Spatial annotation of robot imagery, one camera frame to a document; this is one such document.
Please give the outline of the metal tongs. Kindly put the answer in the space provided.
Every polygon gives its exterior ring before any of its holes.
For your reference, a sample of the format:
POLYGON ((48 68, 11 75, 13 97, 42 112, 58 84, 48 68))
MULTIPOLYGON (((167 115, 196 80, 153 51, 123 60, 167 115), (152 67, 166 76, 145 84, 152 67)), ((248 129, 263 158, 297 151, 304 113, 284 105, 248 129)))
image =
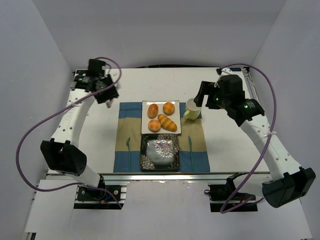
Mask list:
MULTIPOLYGON (((118 91, 120 88, 121 88, 121 84, 120 84, 120 83, 117 83, 117 84, 115 85, 115 89, 118 91)), ((107 100, 107 101, 105 102, 105 104, 106 104, 106 106, 107 106, 108 109, 110 109, 110 108, 112 107, 112 104, 113 104, 114 100, 115 100, 115 98, 112 98, 111 100, 107 100)))

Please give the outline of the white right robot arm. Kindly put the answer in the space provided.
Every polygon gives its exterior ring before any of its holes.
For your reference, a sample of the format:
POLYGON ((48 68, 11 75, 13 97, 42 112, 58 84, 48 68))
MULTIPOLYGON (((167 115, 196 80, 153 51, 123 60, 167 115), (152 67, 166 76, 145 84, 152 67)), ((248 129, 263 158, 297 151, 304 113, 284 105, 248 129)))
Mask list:
POLYGON ((235 74, 221 75, 217 82, 202 81, 194 98, 196 106, 224 109, 247 134, 266 163, 270 180, 258 180, 250 174, 238 173, 227 179, 234 191, 245 188, 248 194, 263 196, 274 208, 306 195, 316 178, 312 168, 303 168, 281 143, 259 102, 246 98, 242 79, 235 74))

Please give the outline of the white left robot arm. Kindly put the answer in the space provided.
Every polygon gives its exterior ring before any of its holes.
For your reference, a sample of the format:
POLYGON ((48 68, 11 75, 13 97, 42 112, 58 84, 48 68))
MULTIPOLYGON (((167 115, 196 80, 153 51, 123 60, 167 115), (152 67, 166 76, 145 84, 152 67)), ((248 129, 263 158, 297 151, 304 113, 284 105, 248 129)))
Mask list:
POLYGON ((76 73, 70 87, 66 109, 50 140, 42 141, 41 153, 50 170, 72 177, 92 188, 104 188, 103 177, 87 164, 87 156, 79 149, 81 131, 93 103, 112 106, 119 97, 107 57, 92 58, 86 70, 76 73))

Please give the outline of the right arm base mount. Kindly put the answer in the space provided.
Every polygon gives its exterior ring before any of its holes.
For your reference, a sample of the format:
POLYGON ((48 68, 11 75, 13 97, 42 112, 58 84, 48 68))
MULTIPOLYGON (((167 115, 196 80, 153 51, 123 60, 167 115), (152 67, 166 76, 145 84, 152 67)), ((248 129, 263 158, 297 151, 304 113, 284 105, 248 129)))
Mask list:
MULTIPOLYGON (((234 180, 236 177, 244 176, 244 173, 235 173, 232 176, 226 174, 204 174, 203 179, 208 180, 208 187, 203 191, 209 197, 209 206, 211 213, 219 213, 224 202, 231 193, 236 189, 234 183, 228 178, 234 180)), ((232 210, 233 213, 240 212, 257 212, 258 205, 256 196, 248 193, 236 193, 235 196, 226 205, 225 211, 238 206, 246 201, 246 203, 237 209, 232 210)))

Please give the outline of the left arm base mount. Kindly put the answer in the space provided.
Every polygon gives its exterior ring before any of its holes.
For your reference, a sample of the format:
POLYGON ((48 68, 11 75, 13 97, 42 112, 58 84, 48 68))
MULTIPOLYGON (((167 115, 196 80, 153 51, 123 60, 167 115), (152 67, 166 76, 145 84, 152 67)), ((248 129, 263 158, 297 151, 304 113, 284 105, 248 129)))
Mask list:
POLYGON ((105 174, 103 178, 106 192, 83 185, 77 187, 75 210, 120 210, 124 206, 129 176, 105 174))

